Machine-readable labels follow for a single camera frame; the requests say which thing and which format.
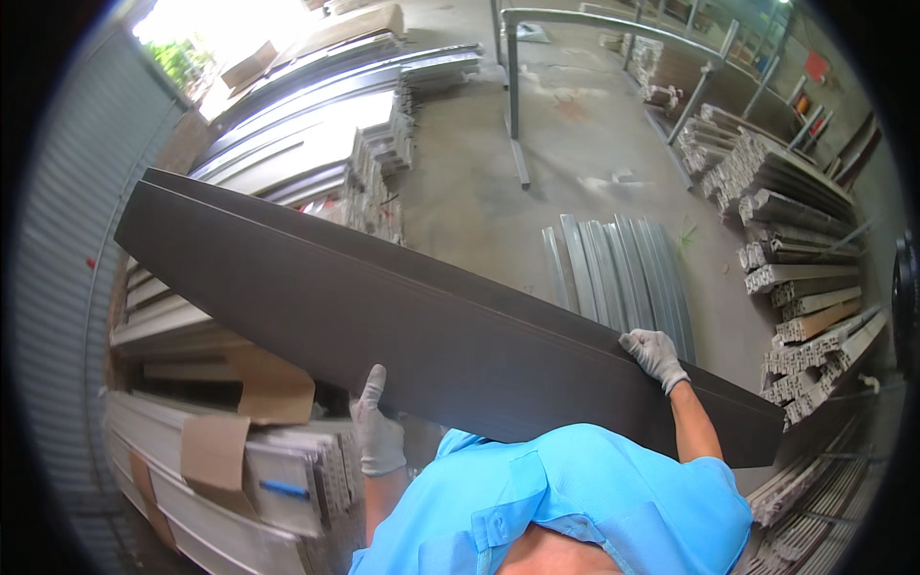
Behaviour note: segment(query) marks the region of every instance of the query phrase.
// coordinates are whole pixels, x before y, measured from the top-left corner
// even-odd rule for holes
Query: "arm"
[[[408,487],[406,466],[380,477],[364,476],[365,535],[367,546],[374,540],[377,525],[390,516]]]
[[[693,387],[687,380],[681,380],[671,390],[671,412],[677,433],[677,456],[681,463],[698,457],[722,459],[722,448],[712,421],[696,398]]]
[[[721,459],[719,437],[690,386],[690,377],[677,361],[671,338],[661,331],[633,329],[620,336],[620,345],[636,358],[646,374],[661,382],[664,395],[671,400],[680,462],[707,455]]]
[[[386,369],[377,364],[367,376],[361,398],[351,406],[351,420],[361,446],[367,546],[377,525],[390,516],[408,486],[402,426],[384,416],[377,406],[385,383]]]

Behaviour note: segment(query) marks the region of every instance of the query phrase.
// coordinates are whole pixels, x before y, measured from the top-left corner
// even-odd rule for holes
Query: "corrugated metal wall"
[[[100,433],[112,233],[185,105],[133,36],[116,28],[94,40],[49,107],[6,280],[13,369],[40,463],[90,556],[115,573],[133,563],[133,543]]]

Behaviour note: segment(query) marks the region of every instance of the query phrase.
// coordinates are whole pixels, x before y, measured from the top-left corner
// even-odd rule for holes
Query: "blue polo shirt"
[[[597,544],[626,574],[728,573],[751,521],[714,457],[680,464],[587,423],[508,444],[450,430],[350,574],[491,575],[529,523]]]

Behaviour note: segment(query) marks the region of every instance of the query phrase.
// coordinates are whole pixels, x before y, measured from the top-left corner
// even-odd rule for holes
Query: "dark brown board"
[[[676,456],[658,385],[618,334],[475,274],[294,210],[148,171],[117,241],[217,321],[317,380],[503,442],[590,422]],[[687,366],[730,466],[773,463],[781,408]]]

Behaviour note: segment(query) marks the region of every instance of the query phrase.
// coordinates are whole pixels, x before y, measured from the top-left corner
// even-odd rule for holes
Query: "gloved hand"
[[[682,379],[690,382],[687,372],[677,361],[674,342],[663,331],[633,329],[620,335],[620,345],[628,351],[645,373],[661,382],[661,389],[667,396]]]
[[[378,363],[367,376],[361,398],[351,404],[351,420],[361,446],[361,472],[371,477],[382,476],[406,464],[402,426],[385,417],[377,407],[385,383],[386,368]]]

